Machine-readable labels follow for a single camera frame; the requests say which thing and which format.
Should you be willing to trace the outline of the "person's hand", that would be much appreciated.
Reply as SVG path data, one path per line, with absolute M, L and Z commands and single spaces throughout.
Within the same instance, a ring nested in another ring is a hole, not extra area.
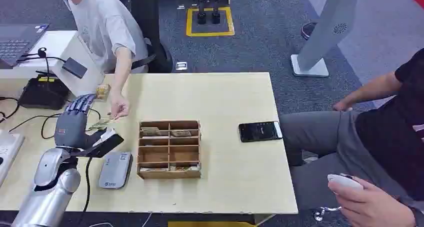
M 111 93 L 109 102 L 111 107 L 111 117 L 113 119 L 128 116 L 130 109 L 129 102 L 120 92 Z

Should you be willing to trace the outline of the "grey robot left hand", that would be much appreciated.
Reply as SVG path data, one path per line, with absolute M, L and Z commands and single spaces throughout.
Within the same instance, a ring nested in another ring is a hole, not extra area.
M 57 119 L 55 144 L 69 149 L 71 156 L 102 158 L 124 141 L 114 128 L 108 126 L 86 132 L 88 111 L 96 97 L 94 93 L 78 96 Z

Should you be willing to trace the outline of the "person's right hand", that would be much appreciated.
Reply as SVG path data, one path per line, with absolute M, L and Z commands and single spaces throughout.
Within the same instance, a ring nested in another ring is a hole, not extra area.
M 328 188 L 335 193 L 341 213 L 353 227 L 415 227 L 413 211 L 379 187 L 358 177 L 362 190 L 334 181 Z

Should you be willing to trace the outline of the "person's left hand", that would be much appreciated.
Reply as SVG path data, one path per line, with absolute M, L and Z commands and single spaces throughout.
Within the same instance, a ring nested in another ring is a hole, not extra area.
M 352 111 L 353 110 L 353 104 L 350 103 L 349 101 L 346 101 L 344 99 L 340 100 L 339 102 L 335 103 L 332 106 L 332 109 L 334 111 L 339 111 L 339 112 L 347 112 L 347 111 Z

